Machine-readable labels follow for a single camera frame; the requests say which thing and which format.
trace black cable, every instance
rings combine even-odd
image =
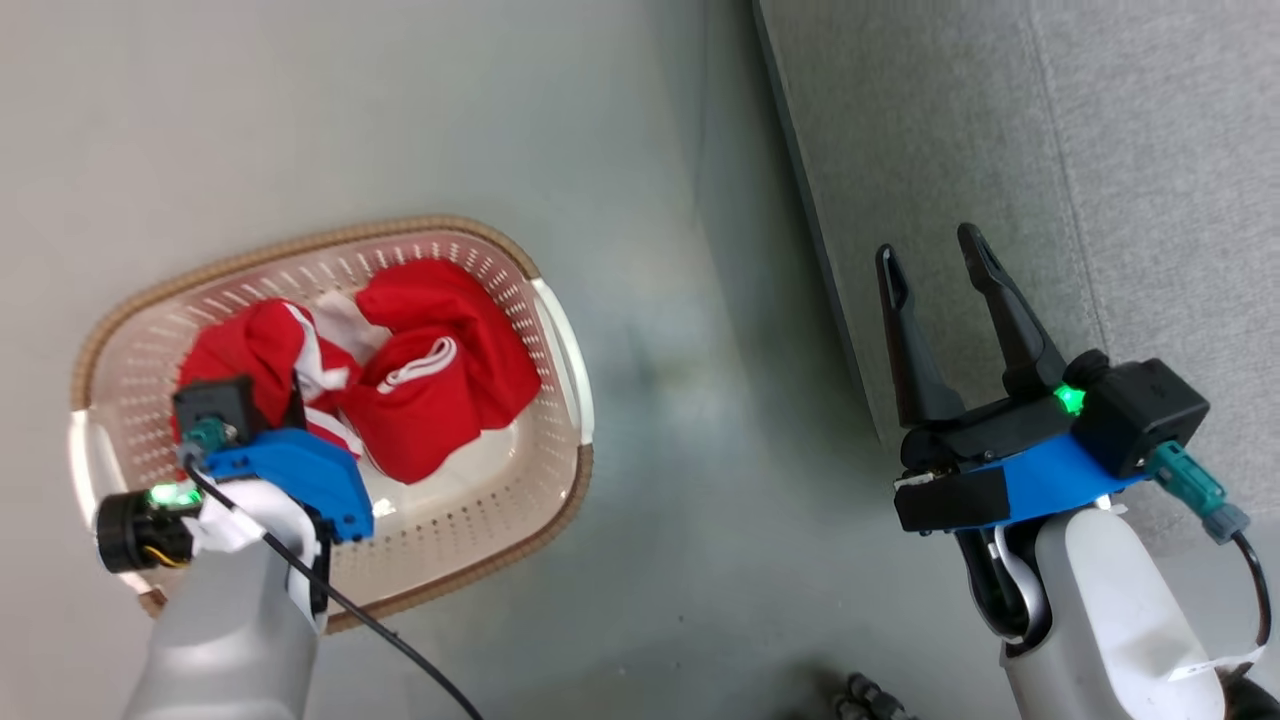
[[[227,507],[228,510],[239,510],[241,512],[243,512],[243,509],[236,505],[229,497],[227,497],[225,493],[223,493],[223,491],[218,489],[216,486],[214,486],[211,482],[209,482],[209,479],[205,478],[205,475],[196,468],[195,459],[187,460],[187,462],[183,464],[183,470],[187,471],[187,477],[191,478],[191,482],[196,483],[196,486],[201,491],[204,491],[205,495],[223,503],[223,506]],[[343,609],[346,609],[347,612],[351,612],[357,620],[360,620],[365,625],[369,625],[369,629],[378,633],[378,637],[389,642],[396,650],[403,652],[406,657],[413,661],[415,665],[421,667],[424,673],[426,673],[428,675],[431,676],[433,680],[439,683],[440,687],[444,688],[444,692],[449,693],[449,696],[454,701],[457,701],[460,706],[462,706],[462,710],[466,711],[467,716],[471,717],[471,720],[484,720],[484,717],[480,715],[480,711],[476,710],[476,706],[472,705],[470,700],[467,700],[467,696],[462,694],[462,691],[460,691],[458,687],[453,684],[453,682],[445,678],[444,673],[440,673],[440,670],[436,669],[435,665],[431,665],[431,661],[422,657],[421,653],[413,650],[413,646],[402,641],[398,634],[393,633],[392,630],[388,630],[385,625],[383,625],[378,620],[374,620],[367,612],[361,610],[358,605],[348,600],[347,596],[335,591],[333,585],[321,579],[320,575],[317,575],[311,568],[307,568],[306,564],[302,562],[302,560],[297,555],[294,555],[293,551],[285,547],[279,538],[273,536],[270,532],[265,532],[265,529],[262,533],[262,542],[265,542],[271,550],[274,550],[276,555],[283,557],[284,561],[288,562],[294,570],[302,573],[303,578],[306,578],[307,580],[312,582],[316,585],[320,585],[320,588],[323,588],[329,597],[337,601],[338,605],[343,606]]]
[[[1267,589],[1267,575],[1262,570],[1262,561],[1253,546],[1244,538],[1243,532],[1231,536],[1235,547],[1240,548],[1244,561],[1249,564],[1249,573],[1253,575],[1253,589],[1258,594],[1258,637],[1257,644],[1262,647],[1271,641],[1271,592]]]

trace gray floor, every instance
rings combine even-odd
[[[142,659],[67,479],[92,323],[233,251],[443,210],[538,260],[599,416],[556,543],[390,623],[489,716],[787,717],[852,667],[933,720],[1015,715],[956,552],[897,530],[748,4],[536,5],[32,3],[0,26],[0,714],[115,717]],[[321,644],[308,715],[460,716],[360,630]]]

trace gray fabric upholstery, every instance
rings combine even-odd
[[[759,0],[876,427],[901,437],[872,258],[899,249],[973,406],[1002,361],[955,227],[978,224],[1070,360],[1158,356],[1213,405],[1192,451],[1280,515],[1280,3]],[[1201,530],[1139,487],[1148,546]]]

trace beige plastic basket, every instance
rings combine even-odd
[[[128,300],[90,334],[72,380],[72,478],[92,529],[101,497],[177,477],[169,429],[178,365],[200,328],[264,297],[303,305],[353,293],[383,268],[420,258],[463,266],[507,311],[541,375],[536,400],[413,486],[361,464],[376,537],[334,548],[332,580],[375,616],[439,597],[552,541],[591,475],[591,389],[559,301],[498,231],[451,215],[367,224],[216,263]],[[180,570],[119,575],[154,616]],[[329,632],[356,624],[343,612]]]

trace green led indicator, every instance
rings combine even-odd
[[[1084,391],[1075,389],[1071,386],[1062,386],[1053,391],[1057,396],[1057,401],[1062,404],[1062,410],[1066,410],[1070,415],[1079,415],[1080,410],[1084,409]]]
[[[157,506],[178,506],[183,507],[187,505],[196,505],[200,502],[200,491],[192,489],[189,492],[182,492],[177,484],[165,483],[151,488],[147,492],[147,500],[152,505]]]

